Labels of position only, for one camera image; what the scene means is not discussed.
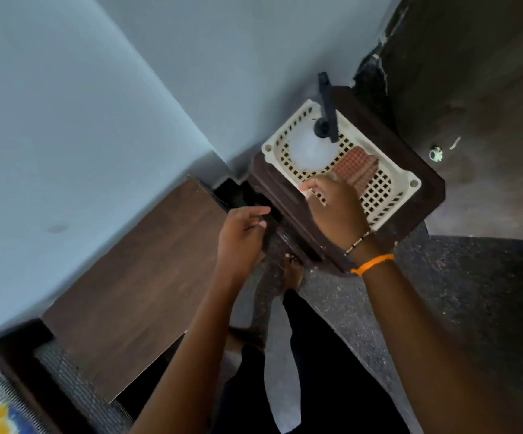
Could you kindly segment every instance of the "white plastic basket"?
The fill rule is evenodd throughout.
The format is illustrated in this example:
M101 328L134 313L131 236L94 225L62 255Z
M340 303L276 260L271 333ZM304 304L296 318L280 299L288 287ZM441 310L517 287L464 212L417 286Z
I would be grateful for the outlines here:
M340 144L338 155L322 170L304 171L292 161L288 140L304 120L320 118L320 105L306 101L298 111L261 147L265 160L278 169L296 188L314 175L327 174L340 161L346 152L354 146L360 146L367 154L375 155L379 160L378 171L368 183L366 191L360 197L370 227L377 231L390 217L415 194L420 188L420 179L412 172L398 167L374 143L350 123L339 111L338 136ZM317 194L323 203L326 199Z

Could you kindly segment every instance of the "black pants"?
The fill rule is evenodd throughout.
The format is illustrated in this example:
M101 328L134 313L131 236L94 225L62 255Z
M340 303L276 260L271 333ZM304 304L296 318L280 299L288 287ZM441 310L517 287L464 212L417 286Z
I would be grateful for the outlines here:
M300 377L300 432L408 433L394 402L332 328L292 290L284 295ZM222 394L212 433L280 431L265 394L265 356L246 345Z

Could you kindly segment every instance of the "black lever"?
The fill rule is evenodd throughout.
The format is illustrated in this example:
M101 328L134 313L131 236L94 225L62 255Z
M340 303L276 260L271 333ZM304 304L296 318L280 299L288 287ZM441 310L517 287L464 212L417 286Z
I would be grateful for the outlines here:
M314 133L320 138L330 138L332 143L338 143L338 118L332 102L332 85L327 72L318 73L318 86L322 98L322 117L314 124Z

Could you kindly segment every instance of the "granite floor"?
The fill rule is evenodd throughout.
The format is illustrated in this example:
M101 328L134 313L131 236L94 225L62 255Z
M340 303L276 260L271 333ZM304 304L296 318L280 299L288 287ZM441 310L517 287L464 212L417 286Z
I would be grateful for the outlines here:
M267 333L266 391L276 423L287 432L300 423L300 387L287 314L274 298L281 284L282 247L275 241L243 288L231 324L252 325L261 335ZM395 255L432 313L475 365L511 394L523 415L523 242L431 237L421 224L397 246ZM411 431L422 432L362 280L307 271L300 294L389 391ZM227 379L238 364L239 357L224 359L222 377Z

